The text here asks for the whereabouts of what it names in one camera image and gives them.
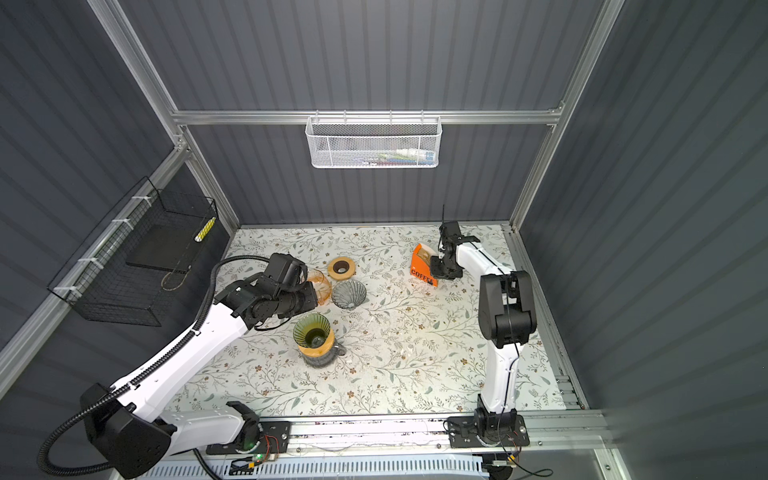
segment black mounting plate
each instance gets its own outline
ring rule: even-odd
[[[489,446],[497,446],[498,440],[486,441],[478,438],[475,429],[475,419],[470,416],[448,417],[445,426],[449,431],[452,449],[476,449]],[[528,430],[525,428],[525,420],[517,415],[515,417],[515,430],[509,435],[503,435],[502,445],[514,449],[515,447],[527,447],[531,444]]]
[[[259,445],[253,453],[266,453],[266,441],[264,435],[269,435],[277,439],[278,450],[275,451],[275,441],[270,439],[270,454],[273,453],[285,453],[288,451],[288,437],[290,437],[290,422],[259,422],[263,433],[259,438]],[[239,455],[235,450],[234,445],[227,443],[221,445],[220,443],[214,443],[208,445],[205,448],[206,455]]]

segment dark corrugated wall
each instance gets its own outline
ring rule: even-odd
[[[0,346],[173,146],[85,2],[0,2]]]
[[[168,190],[201,195],[187,168]],[[200,307],[210,269],[221,259],[229,236],[220,223],[208,234],[195,267],[178,290],[173,322],[161,327],[89,322],[70,313],[43,345],[21,377],[0,399],[0,472],[5,478],[50,478],[35,466],[40,444],[64,420],[79,412],[80,395],[95,382],[106,386],[151,358],[187,328]],[[101,463],[82,425],[67,432],[51,459],[65,466]],[[102,472],[81,478],[108,478]]]
[[[122,2],[184,110],[554,108],[600,4]]]
[[[638,480],[768,468],[766,25],[628,2],[522,227]]]
[[[545,125],[448,125],[440,165],[322,169],[298,126],[190,128],[243,224],[507,220]]]

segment wire basket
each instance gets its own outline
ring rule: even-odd
[[[180,249],[192,249],[190,255],[180,256],[184,265],[177,263],[167,270],[132,266],[126,260],[154,226],[199,232],[212,217],[217,217],[213,199],[152,189],[125,218],[112,220],[117,228],[95,253],[70,259],[68,264],[74,259],[76,264],[84,263],[74,279],[62,267],[48,290],[87,320],[160,326],[207,238],[193,247],[195,235],[189,235],[189,243],[180,244]]]
[[[440,117],[366,116],[342,120],[315,115],[306,120],[306,140],[317,168],[437,167]]]

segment orange box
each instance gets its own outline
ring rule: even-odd
[[[437,279],[429,272],[429,258],[437,255],[433,249],[420,243],[411,255],[411,275],[424,280],[432,286],[437,286]]]

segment white arm segment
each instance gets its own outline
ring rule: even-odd
[[[119,396],[118,401],[124,406],[133,403],[136,405],[133,413],[137,417],[147,422],[153,422],[160,416],[165,406],[187,380],[199,372],[225,346],[248,331],[243,320],[232,317],[231,313],[232,309],[221,303],[211,305],[208,316],[200,327],[200,333],[193,337],[187,345],[183,346],[181,350],[176,352],[160,368],[142,380],[138,387],[132,388]],[[144,365],[119,379],[112,386],[119,388],[128,383],[136,375],[155,363],[173,345],[176,345],[190,329],[192,329],[192,326],[184,330],[174,341],[169,343]]]
[[[480,279],[483,275],[502,275],[512,271],[497,261],[480,243],[462,243],[456,248],[456,262],[470,274]],[[518,351],[523,345],[505,345],[496,348],[488,340],[485,358],[485,384],[480,396],[489,412],[509,412],[515,407],[515,380],[518,373]]]

